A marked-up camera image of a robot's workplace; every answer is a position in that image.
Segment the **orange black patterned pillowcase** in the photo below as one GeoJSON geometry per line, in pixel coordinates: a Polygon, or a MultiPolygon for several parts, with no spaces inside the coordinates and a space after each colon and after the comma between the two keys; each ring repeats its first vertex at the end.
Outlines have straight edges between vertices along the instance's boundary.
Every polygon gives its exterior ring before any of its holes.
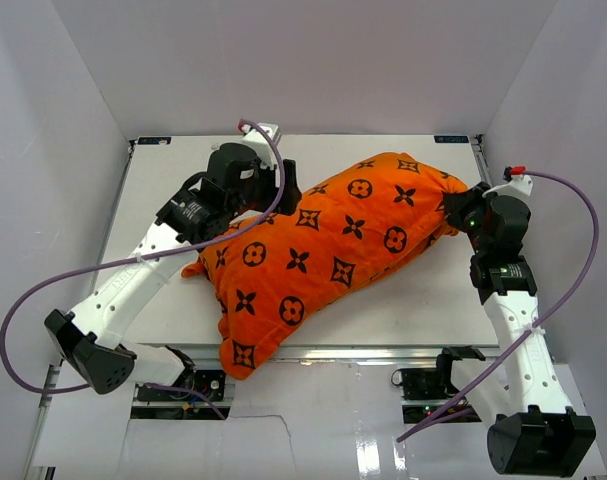
{"type": "Polygon", "coordinates": [[[467,189],[407,153],[386,152],[306,191],[292,215],[271,214],[251,230],[232,224],[228,240],[181,273],[214,287],[223,370],[248,378],[310,315],[456,235],[444,197],[467,189]]]}

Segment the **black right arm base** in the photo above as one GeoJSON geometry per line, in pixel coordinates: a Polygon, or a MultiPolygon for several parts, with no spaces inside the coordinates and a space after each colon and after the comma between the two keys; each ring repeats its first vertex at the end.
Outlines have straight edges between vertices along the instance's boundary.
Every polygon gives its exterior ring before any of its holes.
{"type": "Polygon", "coordinates": [[[406,401],[450,399],[458,393],[451,382],[452,365],[463,360],[485,361],[486,357],[472,346],[445,347],[436,357],[434,367],[397,369],[390,381],[402,390],[406,401]]]}

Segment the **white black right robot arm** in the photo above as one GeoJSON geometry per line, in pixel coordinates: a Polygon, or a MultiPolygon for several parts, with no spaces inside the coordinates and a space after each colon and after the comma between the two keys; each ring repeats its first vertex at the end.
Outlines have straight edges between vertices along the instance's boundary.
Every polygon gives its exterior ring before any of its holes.
{"type": "Polygon", "coordinates": [[[462,394],[487,428],[490,463],[501,475],[569,478],[596,438],[563,390],[539,318],[537,285],[521,253],[531,212],[519,186],[480,183],[443,196],[449,226],[465,233],[473,255],[470,277],[497,336],[507,382],[481,370],[479,353],[454,354],[434,374],[436,390],[462,394]]]}

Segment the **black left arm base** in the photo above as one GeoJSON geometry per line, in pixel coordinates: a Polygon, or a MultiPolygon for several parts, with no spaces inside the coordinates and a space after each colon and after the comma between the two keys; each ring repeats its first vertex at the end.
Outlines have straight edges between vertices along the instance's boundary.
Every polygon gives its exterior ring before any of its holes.
{"type": "Polygon", "coordinates": [[[149,386],[137,388],[135,399],[139,402],[182,402],[194,404],[202,399],[199,393],[212,402],[222,401],[227,375],[222,370],[197,370],[191,380],[179,386],[179,391],[155,389],[149,386]]]}

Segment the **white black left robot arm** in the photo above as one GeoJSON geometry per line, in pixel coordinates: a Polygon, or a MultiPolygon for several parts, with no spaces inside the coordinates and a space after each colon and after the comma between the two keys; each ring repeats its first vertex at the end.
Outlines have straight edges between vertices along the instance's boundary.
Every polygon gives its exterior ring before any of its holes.
{"type": "Polygon", "coordinates": [[[171,347],[128,346],[130,324],[174,275],[206,277],[222,311],[219,359],[243,380],[312,314],[398,271],[453,233],[444,200],[453,175],[385,152],[306,192],[269,154],[225,143],[207,169],[160,209],[125,265],[45,326],[61,356],[97,393],[157,383],[171,398],[194,387],[194,364],[171,347]]]}

